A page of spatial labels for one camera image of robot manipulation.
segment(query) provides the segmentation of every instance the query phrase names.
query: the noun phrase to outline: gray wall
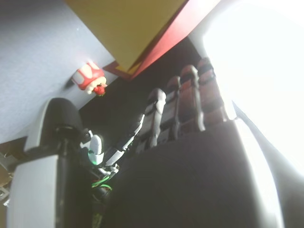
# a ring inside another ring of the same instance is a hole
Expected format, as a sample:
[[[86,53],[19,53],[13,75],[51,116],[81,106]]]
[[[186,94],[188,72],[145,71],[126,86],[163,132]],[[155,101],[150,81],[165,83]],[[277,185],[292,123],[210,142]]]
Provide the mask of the gray wall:
[[[63,1],[0,0],[0,143],[26,135],[50,97],[78,108],[92,99],[65,87],[88,60],[104,67],[114,59]]]

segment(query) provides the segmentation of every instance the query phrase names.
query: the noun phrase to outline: bright light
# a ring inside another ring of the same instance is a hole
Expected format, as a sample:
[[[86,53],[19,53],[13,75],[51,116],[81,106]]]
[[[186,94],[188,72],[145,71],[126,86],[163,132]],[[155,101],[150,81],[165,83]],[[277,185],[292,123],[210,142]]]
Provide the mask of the bright light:
[[[238,3],[203,42],[221,86],[304,175],[303,7],[284,2]]]

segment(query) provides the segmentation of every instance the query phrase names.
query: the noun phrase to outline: green wire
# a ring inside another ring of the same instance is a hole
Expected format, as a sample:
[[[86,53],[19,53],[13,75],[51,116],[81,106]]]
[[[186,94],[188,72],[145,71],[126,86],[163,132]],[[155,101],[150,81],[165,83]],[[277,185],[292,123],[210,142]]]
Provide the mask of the green wire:
[[[113,190],[112,188],[111,188],[111,186],[109,186],[109,185],[107,185],[107,184],[102,184],[102,185],[100,185],[100,187],[105,187],[105,188],[108,188],[109,190]]]
[[[98,186],[99,184],[101,184],[101,183],[107,181],[109,178],[110,178],[110,177],[107,176],[107,177],[103,178],[102,180],[93,183],[93,184],[92,184],[92,188],[94,188],[94,187]]]

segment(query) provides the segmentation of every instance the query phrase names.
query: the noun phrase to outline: red and white toy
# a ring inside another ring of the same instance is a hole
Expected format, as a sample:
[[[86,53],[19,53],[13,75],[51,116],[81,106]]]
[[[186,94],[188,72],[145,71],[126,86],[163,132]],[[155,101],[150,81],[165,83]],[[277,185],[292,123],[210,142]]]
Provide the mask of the red and white toy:
[[[106,78],[102,69],[95,63],[88,62],[72,76],[72,81],[88,94],[95,92],[98,96],[105,94]]]

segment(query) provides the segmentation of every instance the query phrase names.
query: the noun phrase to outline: wire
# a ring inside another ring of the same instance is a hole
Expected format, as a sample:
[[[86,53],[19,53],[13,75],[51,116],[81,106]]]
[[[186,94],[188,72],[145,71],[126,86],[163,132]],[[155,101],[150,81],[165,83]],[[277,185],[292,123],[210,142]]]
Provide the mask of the wire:
[[[100,181],[97,181],[97,182],[93,183],[93,184],[92,184],[92,188],[97,187],[99,184],[101,184],[101,183],[103,183],[103,182],[107,181],[109,178],[110,178],[110,177],[109,177],[109,176],[107,176],[107,177],[103,178],[102,180],[100,180]]]
[[[105,188],[108,188],[109,190],[113,190],[111,186],[107,185],[107,184],[102,184],[100,185],[100,187],[105,187]]]

